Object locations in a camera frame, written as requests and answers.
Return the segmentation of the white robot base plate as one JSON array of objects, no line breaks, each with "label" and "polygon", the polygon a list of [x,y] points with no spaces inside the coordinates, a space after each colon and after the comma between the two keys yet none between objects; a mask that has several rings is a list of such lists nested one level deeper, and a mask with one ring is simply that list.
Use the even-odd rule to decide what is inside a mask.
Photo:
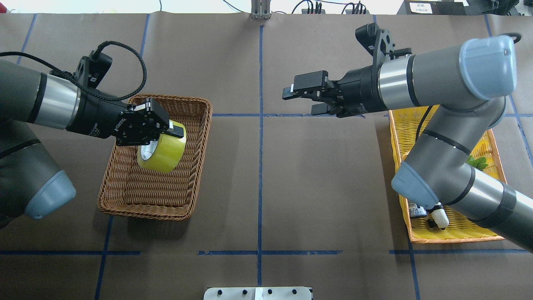
[{"label": "white robot base plate", "polygon": [[212,287],[206,289],[204,300],[312,300],[312,288],[278,287]]}]

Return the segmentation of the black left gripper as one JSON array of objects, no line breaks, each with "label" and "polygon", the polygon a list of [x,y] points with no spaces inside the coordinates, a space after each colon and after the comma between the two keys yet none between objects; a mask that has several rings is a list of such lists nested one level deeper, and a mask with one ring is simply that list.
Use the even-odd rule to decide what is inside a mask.
[{"label": "black left gripper", "polygon": [[82,92],[67,131],[95,138],[115,137],[118,146],[148,145],[161,134],[184,138],[185,128],[171,119],[158,101],[147,97],[140,104],[106,101]]}]

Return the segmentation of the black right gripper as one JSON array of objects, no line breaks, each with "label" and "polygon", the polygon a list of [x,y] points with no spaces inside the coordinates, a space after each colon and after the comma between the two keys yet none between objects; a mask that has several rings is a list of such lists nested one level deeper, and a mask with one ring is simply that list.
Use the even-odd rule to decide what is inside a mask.
[{"label": "black right gripper", "polygon": [[371,66],[348,71],[340,80],[329,80],[325,70],[300,74],[282,90],[282,99],[307,98],[324,100],[334,88],[334,104],[320,103],[311,107],[312,116],[335,115],[338,118],[385,111],[385,104],[372,79]]}]

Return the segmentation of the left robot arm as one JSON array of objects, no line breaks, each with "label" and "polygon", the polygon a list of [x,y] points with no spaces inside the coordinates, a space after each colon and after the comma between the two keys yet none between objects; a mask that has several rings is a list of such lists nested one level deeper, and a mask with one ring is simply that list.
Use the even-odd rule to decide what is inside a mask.
[{"label": "left robot arm", "polygon": [[70,82],[1,60],[1,227],[19,216],[40,220],[74,199],[76,190],[30,124],[138,146],[139,165],[173,170],[186,143],[184,125],[172,121],[152,97],[141,104],[111,101],[97,89],[112,59],[80,59]]}]

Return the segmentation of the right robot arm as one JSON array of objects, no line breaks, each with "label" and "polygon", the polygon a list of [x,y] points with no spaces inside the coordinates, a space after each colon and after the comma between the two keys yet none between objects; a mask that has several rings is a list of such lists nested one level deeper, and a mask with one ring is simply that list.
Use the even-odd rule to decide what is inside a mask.
[{"label": "right robot arm", "polygon": [[404,108],[438,108],[392,179],[392,188],[426,209],[442,203],[482,228],[532,251],[532,199],[468,165],[468,156],[505,114],[516,88],[517,33],[470,39],[412,54],[388,30],[356,34],[371,66],[331,80],[325,70],[295,76],[282,99],[315,101],[313,115],[344,118]]}]

